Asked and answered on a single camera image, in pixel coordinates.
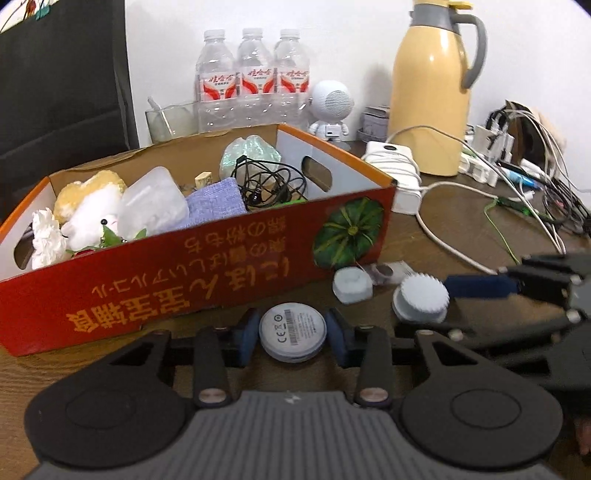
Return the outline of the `round white sensor puck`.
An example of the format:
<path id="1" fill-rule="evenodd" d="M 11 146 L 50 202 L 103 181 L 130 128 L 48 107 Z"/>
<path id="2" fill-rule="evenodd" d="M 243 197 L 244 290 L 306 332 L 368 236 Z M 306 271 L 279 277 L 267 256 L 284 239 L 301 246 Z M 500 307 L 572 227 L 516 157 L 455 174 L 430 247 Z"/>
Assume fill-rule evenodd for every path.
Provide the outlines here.
<path id="1" fill-rule="evenodd" d="M 303 303 L 273 306 L 259 322 L 259 340 L 264 351 L 283 363 L 302 363 L 315 357 L 327 334 L 325 317 Z"/>

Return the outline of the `white brush head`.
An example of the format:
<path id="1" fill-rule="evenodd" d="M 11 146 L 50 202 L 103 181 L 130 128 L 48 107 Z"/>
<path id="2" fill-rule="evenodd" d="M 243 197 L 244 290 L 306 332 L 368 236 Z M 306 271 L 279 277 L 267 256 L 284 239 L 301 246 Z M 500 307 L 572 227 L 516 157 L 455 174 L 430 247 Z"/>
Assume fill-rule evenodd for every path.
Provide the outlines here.
<path id="1" fill-rule="evenodd" d="M 449 305 L 448 290 L 439 279 L 431 275 L 408 275 L 394 290 L 393 311 L 400 320 L 442 323 Z"/>

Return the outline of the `purple knitted pouch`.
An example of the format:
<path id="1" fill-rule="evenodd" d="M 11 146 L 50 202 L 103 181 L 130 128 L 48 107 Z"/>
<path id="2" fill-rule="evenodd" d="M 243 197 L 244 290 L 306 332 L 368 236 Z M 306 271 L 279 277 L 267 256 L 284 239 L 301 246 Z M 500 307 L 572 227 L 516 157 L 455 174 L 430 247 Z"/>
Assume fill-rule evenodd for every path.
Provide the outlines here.
<path id="1" fill-rule="evenodd" d="M 207 185 L 186 197 L 189 215 L 168 228 L 176 231 L 247 213 L 235 178 Z"/>

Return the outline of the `green tissue packet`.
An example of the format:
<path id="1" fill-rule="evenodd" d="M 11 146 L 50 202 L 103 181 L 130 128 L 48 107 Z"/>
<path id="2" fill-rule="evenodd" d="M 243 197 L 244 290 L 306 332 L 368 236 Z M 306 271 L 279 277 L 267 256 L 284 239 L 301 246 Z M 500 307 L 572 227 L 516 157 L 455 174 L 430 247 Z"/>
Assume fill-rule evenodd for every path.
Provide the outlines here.
<path id="1" fill-rule="evenodd" d="M 301 204 L 301 203 L 305 203 L 305 202 L 308 202 L 308 200 L 305 199 L 305 198 L 300 198 L 300 199 L 290 200 L 290 201 L 287 201 L 287 202 L 283 202 L 283 203 L 280 203 L 280 204 L 273 205 L 272 208 L 286 207 L 286 206 L 295 205 L 295 204 Z"/>

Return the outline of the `cream eraser block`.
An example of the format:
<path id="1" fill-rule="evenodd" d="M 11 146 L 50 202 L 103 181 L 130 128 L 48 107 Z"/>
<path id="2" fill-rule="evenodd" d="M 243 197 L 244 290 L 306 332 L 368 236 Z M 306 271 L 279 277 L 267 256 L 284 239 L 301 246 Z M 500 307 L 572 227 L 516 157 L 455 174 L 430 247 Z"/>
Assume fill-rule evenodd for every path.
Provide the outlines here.
<path id="1" fill-rule="evenodd" d="M 212 173 L 204 171 L 194 177 L 194 188 L 200 190 L 208 185 L 211 185 Z"/>

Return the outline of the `translucent cotton swab box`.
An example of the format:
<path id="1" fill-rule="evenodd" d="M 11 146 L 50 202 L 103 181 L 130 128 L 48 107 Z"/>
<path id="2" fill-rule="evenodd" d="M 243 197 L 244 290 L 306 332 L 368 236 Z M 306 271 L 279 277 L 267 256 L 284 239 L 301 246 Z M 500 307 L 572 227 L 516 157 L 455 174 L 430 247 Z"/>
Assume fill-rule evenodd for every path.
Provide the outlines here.
<path id="1" fill-rule="evenodd" d="M 132 240 L 144 230 L 147 236 L 168 231 L 184 221 L 189 208 L 170 172 L 157 166 L 123 193 L 118 205 L 118 235 Z"/>

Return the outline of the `green red snack wrapper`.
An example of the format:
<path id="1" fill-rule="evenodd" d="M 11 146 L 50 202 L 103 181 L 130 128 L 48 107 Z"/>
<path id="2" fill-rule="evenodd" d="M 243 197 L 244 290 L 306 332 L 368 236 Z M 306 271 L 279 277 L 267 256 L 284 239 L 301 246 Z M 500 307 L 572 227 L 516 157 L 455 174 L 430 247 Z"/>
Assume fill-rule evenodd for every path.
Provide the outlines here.
<path id="1" fill-rule="evenodd" d="M 125 240 L 124 238 L 115 234 L 107 225 L 103 225 L 102 236 L 100 237 L 97 246 L 89 245 L 77 250 L 66 249 L 66 252 L 71 256 L 80 256 L 89 252 L 103 250 L 106 248 L 119 246 L 125 243 L 128 243 L 128 240 Z"/>

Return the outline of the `alpaca plush toy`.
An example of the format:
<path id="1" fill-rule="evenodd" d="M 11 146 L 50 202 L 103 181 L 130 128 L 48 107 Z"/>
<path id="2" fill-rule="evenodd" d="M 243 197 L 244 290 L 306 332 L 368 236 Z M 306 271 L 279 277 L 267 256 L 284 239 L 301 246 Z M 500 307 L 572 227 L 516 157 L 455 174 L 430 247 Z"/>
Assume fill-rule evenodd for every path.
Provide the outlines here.
<path id="1" fill-rule="evenodd" d="M 118 205 L 125 190 L 118 174 L 101 170 L 84 182 L 69 183 L 59 192 L 53 214 L 67 249 L 97 246 L 103 225 L 118 235 Z"/>

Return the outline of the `white tissue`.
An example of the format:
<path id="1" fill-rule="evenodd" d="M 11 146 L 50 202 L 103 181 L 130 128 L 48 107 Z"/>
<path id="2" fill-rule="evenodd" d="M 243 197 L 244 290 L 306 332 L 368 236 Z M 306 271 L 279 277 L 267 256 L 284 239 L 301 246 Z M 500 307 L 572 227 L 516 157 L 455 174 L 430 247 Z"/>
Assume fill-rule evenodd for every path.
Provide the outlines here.
<path id="1" fill-rule="evenodd" d="M 48 267 L 66 259 L 66 239 L 61 233 L 59 222 L 49 208 L 33 212 L 32 231 L 33 270 Z"/>

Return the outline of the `small white cap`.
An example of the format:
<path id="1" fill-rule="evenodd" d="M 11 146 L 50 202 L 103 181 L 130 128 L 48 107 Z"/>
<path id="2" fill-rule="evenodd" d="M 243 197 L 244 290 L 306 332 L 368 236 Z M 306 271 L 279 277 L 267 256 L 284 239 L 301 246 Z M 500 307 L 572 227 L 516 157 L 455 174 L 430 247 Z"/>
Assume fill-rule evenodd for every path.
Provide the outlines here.
<path id="1" fill-rule="evenodd" d="M 365 270 L 346 267 L 335 272 L 332 292 L 342 304 L 355 304 L 373 297 L 373 282 Z"/>

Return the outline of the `small clear packet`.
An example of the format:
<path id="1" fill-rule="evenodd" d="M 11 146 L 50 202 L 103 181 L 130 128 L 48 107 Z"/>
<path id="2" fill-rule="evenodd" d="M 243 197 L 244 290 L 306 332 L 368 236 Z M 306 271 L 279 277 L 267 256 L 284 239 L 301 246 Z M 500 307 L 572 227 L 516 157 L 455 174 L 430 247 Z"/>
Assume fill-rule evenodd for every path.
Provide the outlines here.
<path id="1" fill-rule="evenodd" d="M 415 274 L 405 261 L 373 263 L 363 269 L 375 286 L 400 285 L 407 276 Z"/>

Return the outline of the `white power strip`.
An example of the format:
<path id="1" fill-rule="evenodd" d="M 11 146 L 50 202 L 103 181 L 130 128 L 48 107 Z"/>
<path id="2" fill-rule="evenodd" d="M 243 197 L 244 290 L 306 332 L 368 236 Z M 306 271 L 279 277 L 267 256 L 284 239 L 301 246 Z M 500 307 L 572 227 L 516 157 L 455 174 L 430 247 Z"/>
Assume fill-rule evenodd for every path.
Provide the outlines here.
<path id="1" fill-rule="evenodd" d="M 474 154 L 468 154 L 466 151 L 461 154 L 459 172 L 491 188 L 497 186 L 499 179 L 498 174 L 486 162 L 483 162 Z"/>

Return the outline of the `red cardboard box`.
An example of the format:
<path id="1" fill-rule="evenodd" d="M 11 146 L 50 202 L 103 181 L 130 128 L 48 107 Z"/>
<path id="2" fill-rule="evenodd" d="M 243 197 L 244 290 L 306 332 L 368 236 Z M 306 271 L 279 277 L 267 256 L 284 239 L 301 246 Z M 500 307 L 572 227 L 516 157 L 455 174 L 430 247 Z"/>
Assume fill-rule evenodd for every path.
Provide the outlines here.
<path id="1" fill-rule="evenodd" d="M 179 184 L 216 172 L 226 146 L 246 129 L 193 135 L 124 152 L 43 178 L 1 228 L 1 343 L 14 356 L 60 349 L 137 331 L 142 325 L 214 307 L 229 307 L 327 278 L 314 246 L 332 220 L 366 234 L 353 252 L 377 260 L 396 192 L 380 170 L 328 142 L 280 124 L 254 134 L 287 164 L 312 159 L 332 175 L 322 190 L 308 184 L 304 200 L 205 223 L 87 253 L 54 266 L 20 268 L 14 251 L 37 209 L 51 206 L 68 183 L 101 170 L 126 183 L 155 167 Z"/>

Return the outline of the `white power adapter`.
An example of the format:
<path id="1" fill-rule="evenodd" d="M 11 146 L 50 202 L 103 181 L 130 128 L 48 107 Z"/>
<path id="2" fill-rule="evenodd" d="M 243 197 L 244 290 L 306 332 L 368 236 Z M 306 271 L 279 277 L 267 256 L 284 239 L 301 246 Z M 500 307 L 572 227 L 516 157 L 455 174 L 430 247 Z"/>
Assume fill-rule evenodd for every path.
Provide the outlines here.
<path id="1" fill-rule="evenodd" d="M 370 141 L 362 159 L 398 184 L 393 212 L 415 216 L 422 203 L 422 178 L 412 150 L 402 145 Z"/>

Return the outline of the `yellow thermos jug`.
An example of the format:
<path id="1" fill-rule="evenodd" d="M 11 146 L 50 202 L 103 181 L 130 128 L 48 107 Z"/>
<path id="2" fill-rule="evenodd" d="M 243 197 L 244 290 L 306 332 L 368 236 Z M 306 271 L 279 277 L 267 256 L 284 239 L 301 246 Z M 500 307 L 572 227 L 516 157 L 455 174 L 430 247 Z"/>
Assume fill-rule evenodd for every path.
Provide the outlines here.
<path id="1" fill-rule="evenodd" d="M 471 89 L 488 37 L 469 1 L 416 1 L 394 60 L 388 141 L 428 175 L 458 174 Z"/>

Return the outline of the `grey small box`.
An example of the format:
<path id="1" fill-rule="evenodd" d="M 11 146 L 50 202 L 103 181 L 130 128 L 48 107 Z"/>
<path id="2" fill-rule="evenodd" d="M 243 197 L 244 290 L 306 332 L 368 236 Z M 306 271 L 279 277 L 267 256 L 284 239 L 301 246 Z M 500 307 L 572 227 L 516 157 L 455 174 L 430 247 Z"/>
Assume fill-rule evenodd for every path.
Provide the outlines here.
<path id="1" fill-rule="evenodd" d="M 388 138 L 389 119 L 389 107 L 367 106 L 361 115 L 358 138 L 363 142 L 385 142 Z"/>

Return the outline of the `glass cup with spoon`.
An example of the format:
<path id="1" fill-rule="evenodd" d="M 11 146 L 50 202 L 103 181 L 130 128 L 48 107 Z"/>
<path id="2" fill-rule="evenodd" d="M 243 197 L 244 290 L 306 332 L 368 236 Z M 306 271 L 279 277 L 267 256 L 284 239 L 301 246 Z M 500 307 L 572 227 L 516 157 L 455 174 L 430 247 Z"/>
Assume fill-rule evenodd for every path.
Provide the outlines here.
<path id="1" fill-rule="evenodd" d="M 150 109 L 145 112 L 145 119 L 153 144 L 198 133 L 199 121 L 194 102 L 162 107 L 148 96 L 147 103 Z"/>

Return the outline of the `white robot speaker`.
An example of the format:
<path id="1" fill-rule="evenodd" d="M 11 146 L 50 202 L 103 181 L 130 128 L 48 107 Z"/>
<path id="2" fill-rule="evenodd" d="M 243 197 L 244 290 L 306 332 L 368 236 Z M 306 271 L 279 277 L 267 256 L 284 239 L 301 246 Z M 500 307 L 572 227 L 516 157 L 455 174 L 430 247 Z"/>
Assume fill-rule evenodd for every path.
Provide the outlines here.
<path id="1" fill-rule="evenodd" d="M 337 80 L 321 80 L 311 89 L 311 116 L 314 122 L 308 127 L 308 133 L 349 151 L 345 142 L 349 127 L 344 120 L 353 111 L 353 97 L 349 88 Z"/>

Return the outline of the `water bottle left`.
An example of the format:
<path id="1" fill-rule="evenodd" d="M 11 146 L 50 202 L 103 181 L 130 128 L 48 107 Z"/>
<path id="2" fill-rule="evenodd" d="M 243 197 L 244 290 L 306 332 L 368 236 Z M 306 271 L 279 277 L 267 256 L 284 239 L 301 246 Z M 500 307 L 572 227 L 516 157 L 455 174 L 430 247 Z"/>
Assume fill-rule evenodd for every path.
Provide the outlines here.
<path id="1" fill-rule="evenodd" d="M 238 72 L 221 29 L 204 32 L 204 48 L 195 65 L 194 91 L 202 132 L 225 130 L 235 124 Z"/>

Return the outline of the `water bottle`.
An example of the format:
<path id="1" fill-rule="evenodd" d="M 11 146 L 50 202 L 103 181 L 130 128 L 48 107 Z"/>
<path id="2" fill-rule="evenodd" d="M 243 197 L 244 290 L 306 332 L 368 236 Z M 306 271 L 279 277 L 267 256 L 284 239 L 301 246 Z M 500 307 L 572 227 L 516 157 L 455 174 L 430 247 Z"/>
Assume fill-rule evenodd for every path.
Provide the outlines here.
<path id="1" fill-rule="evenodd" d="M 204 32 L 204 48 L 195 65 L 194 91 L 202 132 L 225 130 L 235 124 L 238 72 L 221 29 Z"/>
<path id="2" fill-rule="evenodd" d="M 276 92 L 280 95 L 281 121 L 295 127 L 305 124 L 305 105 L 310 87 L 310 58 L 297 29 L 283 29 L 273 50 Z"/>
<path id="3" fill-rule="evenodd" d="M 245 28 L 236 55 L 240 123 L 253 126 L 270 120 L 276 93 L 273 55 L 263 43 L 263 30 Z"/>

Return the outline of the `water bottle middle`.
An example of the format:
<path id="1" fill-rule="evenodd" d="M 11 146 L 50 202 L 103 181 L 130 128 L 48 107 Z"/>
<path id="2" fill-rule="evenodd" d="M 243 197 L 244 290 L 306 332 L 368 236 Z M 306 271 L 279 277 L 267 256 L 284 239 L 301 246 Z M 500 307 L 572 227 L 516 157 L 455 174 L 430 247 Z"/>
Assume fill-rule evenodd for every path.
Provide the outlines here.
<path id="1" fill-rule="evenodd" d="M 263 30 L 245 28 L 236 55 L 240 123 L 253 126 L 270 120 L 276 93 L 273 55 L 263 43 Z"/>

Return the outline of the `water bottle right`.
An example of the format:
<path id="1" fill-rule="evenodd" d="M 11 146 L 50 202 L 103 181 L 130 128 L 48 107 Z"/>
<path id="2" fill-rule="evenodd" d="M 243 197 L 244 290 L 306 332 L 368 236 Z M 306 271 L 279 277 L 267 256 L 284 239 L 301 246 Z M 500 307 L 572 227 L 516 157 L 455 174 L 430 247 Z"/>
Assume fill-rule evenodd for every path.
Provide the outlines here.
<path id="1" fill-rule="evenodd" d="M 305 124 L 305 105 L 310 87 L 310 58 L 297 29 L 283 29 L 273 50 L 276 92 L 280 95 L 281 121 L 295 127 Z"/>

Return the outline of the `black paper bag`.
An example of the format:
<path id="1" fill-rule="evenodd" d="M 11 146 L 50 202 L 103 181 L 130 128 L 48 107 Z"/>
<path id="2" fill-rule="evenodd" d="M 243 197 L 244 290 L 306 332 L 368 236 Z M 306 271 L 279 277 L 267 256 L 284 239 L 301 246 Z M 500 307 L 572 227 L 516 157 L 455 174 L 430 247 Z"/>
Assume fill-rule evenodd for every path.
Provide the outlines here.
<path id="1" fill-rule="evenodd" d="M 1 35 L 1 213 L 45 176 L 139 145 L 121 1 L 58 1 Z"/>

